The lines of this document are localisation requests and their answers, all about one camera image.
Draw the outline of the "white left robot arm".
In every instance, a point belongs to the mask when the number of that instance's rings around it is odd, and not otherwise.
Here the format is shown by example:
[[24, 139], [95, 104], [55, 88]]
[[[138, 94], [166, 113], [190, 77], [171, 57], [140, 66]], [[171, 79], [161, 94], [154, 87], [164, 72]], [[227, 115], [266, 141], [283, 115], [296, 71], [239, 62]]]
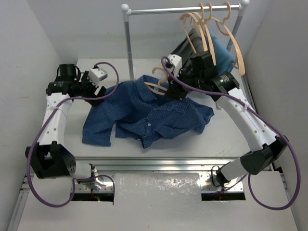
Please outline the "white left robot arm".
[[105, 87], [100, 81], [107, 78], [107, 72], [94, 66], [81, 73], [74, 64], [61, 64], [57, 75], [46, 88], [47, 106], [43, 120], [43, 132], [32, 152], [30, 165], [39, 179], [60, 177], [74, 178], [85, 187], [99, 190], [102, 180], [91, 164], [78, 162], [64, 146], [64, 131], [74, 97], [82, 97], [92, 106], [102, 103]]

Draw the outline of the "blue plaid shirt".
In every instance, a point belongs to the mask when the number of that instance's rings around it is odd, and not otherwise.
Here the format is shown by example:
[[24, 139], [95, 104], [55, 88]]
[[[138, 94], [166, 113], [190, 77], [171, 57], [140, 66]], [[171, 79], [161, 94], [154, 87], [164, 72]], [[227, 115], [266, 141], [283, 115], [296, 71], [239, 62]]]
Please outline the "blue plaid shirt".
[[135, 81], [124, 81], [109, 87], [115, 92], [98, 106], [92, 107], [82, 130], [82, 142], [110, 146], [112, 128], [117, 138], [140, 140], [144, 149], [161, 138], [173, 139], [187, 131], [203, 133], [214, 116], [211, 107], [190, 98], [171, 100], [151, 92], [146, 82], [157, 83], [143, 75]]

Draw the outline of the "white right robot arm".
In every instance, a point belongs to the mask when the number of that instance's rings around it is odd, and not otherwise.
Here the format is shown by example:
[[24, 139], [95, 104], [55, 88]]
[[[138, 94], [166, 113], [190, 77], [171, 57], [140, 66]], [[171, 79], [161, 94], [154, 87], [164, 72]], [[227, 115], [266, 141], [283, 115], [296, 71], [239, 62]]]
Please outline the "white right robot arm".
[[224, 186], [242, 175], [257, 175], [280, 157], [286, 148], [285, 140], [258, 118], [235, 77], [230, 72], [217, 72], [209, 52], [191, 56], [190, 62], [191, 65], [175, 77], [170, 71], [175, 64], [170, 58], [161, 58], [163, 68], [175, 84], [171, 90], [176, 96], [186, 95], [189, 90], [211, 96], [230, 116], [250, 148], [248, 153], [220, 167], [214, 181]]

